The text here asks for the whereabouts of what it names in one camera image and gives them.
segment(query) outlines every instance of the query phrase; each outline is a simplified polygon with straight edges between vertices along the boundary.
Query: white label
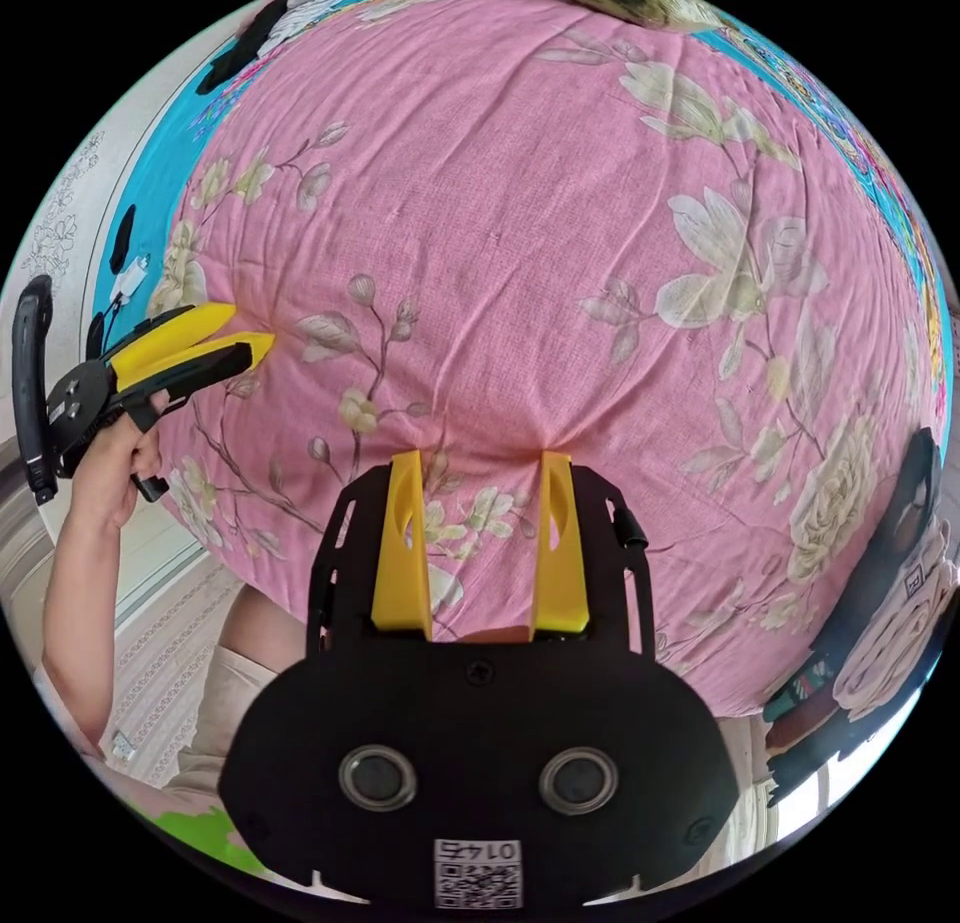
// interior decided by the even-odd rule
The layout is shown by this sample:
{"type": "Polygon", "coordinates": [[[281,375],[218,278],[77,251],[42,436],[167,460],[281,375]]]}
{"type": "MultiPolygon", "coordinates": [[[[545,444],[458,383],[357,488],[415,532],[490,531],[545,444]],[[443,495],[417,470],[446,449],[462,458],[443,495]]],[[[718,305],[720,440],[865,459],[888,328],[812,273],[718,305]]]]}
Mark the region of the white label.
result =
{"type": "Polygon", "coordinates": [[[519,840],[435,840],[434,896],[441,910],[518,910],[523,906],[519,840]]]}

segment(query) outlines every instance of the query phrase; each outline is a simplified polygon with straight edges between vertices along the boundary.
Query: black handle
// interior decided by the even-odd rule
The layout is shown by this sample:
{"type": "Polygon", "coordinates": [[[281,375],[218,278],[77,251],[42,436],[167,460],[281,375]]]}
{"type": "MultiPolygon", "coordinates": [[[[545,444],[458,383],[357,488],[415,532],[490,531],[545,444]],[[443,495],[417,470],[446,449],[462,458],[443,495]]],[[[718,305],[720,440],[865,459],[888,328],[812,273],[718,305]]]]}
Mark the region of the black handle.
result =
{"type": "Polygon", "coordinates": [[[13,418],[27,483],[42,506],[57,493],[50,452],[44,376],[44,345],[53,318],[53,281],[31,280],[17,302],[13,320],[13,418]]]}
{"type": "MultiPolygon", "coordinates": [[[[124,401],[123,407],[130,416],[130,419],[137,424],[137,429],[141,433],[149,433],[156,426],[161,414],[158,413],[149,396],[134,396],[124,401]]],[[[148,503],[156,503],[165,493],[170,490],[170,484],[159,476],[151,476],[148,479],[141,480],[138,476],[131,476],[134,486],[140,491],[140,495],[148,503]]]]}
{"type": "Polygon", "coordinates": [[[161,496],[170,490],[170,484],[166,480],[160,479],[159,476],[151,476],[146,480],[132,476],[131,479],[140,491],[140,495],[148,503],[156,503],[161,496]]]}

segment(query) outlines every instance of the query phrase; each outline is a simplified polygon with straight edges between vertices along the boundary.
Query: patterned fabric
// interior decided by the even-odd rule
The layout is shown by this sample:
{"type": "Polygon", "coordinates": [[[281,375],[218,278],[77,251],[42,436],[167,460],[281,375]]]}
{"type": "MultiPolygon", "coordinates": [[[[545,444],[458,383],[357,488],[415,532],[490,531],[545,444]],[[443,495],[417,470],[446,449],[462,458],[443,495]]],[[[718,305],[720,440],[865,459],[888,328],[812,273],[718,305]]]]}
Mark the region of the patterned fabric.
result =
{"type": "Polygon", "coordinates": [[[757,712],[943,433],[942,328],[848,156],[716,22],[347,0],[252,67],[148,311],[235,303],[277,342],[161,423],[171,510],[303,617],[341,486],[419,448],[450,641],[529,618],[563,450],[648,531],[660,659],[757,712]]]}

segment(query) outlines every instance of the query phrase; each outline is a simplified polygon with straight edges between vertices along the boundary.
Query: hand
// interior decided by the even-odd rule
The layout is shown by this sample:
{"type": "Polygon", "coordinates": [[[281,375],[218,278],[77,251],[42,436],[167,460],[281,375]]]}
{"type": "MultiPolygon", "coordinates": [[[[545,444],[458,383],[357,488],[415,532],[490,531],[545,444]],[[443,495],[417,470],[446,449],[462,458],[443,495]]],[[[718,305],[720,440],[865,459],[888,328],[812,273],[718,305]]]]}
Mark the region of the hand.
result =
{"type": "MultiPolygon", "coordinates": [[[[164,390],[150,398],[162,413],[170,402],[164,390]]],[[[84,527],[117,531],[127,523],[137,505],[136,474],[149,479],[160,472],[158,430],[141,433],[124,413],[93,439],[73,475],[70,516],[84,527]]]]}

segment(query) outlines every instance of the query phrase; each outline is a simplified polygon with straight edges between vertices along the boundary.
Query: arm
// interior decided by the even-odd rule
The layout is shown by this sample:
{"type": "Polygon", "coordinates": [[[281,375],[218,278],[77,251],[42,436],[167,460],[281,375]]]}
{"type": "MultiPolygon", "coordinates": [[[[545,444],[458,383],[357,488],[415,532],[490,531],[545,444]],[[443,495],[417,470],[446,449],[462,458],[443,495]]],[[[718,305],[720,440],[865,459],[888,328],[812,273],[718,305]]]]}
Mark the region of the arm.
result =
{"type": "Polygon", "coordinates": [[[80,732],[100,742],[113,707],[120,531],[72,515],[60,534],[43,609],[43,668],[80,732]]]}
{"type": "MultiPolygon", "coordinates": [[[[162,411],[167,400],[153,400],[162,411]]],[[[97,434],[74,474],[70,512],[53,556],[43,610],[43,668],[93,746],[113,706],[114,619],[120,530],[133,515],[131,473],[160,471],[156,428],[142,434],[129,416],[97,434]]]]}

